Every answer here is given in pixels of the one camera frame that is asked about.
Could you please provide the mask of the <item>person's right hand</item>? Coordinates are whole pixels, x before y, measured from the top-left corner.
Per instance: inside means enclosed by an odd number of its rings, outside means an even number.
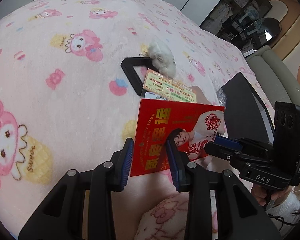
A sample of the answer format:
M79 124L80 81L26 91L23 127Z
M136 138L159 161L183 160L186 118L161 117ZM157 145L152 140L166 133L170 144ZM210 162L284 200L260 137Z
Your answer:
M279 203L284 202L287 196L289 195L291 188L292 187L289 186L283 191L274 192L271 195L270 199ZM269 193L262 186L253 184L251 194L255 197L255 199L261 206L265 206L267 204L268 201L266 200L266 198L269 197Z

